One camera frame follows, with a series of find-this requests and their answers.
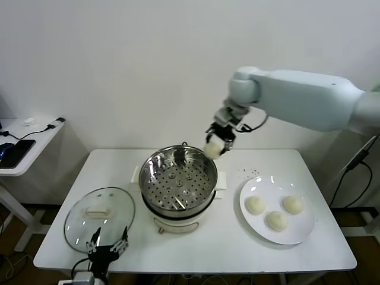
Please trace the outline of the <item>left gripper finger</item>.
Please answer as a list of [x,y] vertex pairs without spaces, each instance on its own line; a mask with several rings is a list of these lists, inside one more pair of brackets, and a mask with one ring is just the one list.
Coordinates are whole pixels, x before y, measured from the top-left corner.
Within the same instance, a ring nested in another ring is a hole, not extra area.
[[86,250],[88,253],[96,252],[97,242],[100,236],[101,227],[99,227],[92,235],[90,240],[85,243]]
[[117,241],[112,247],[112,252],[125,252],[127,247],[129,246],[128,243],[128,227],[126,226],[123,230],[122,237],[119,241]]

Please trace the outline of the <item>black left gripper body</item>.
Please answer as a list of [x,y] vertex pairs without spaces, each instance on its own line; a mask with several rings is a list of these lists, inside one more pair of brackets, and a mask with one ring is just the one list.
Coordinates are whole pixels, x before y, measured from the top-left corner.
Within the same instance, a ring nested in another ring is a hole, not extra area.
[[88,254],[91,261],[90,271],[95,278],[106,278],[109,265],[119,258],[119,252],[113,246],[97,246]]

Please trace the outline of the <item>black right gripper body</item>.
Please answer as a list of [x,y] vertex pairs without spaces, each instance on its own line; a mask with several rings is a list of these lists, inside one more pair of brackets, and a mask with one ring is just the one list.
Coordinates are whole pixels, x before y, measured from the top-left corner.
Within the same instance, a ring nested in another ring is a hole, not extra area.
[[217,136],[223,140],[235,140],[236,136],[233,133],[233,128],[230,125],[221,126],[217,123],[212,123],[210,128],[214,128],[213,136]]

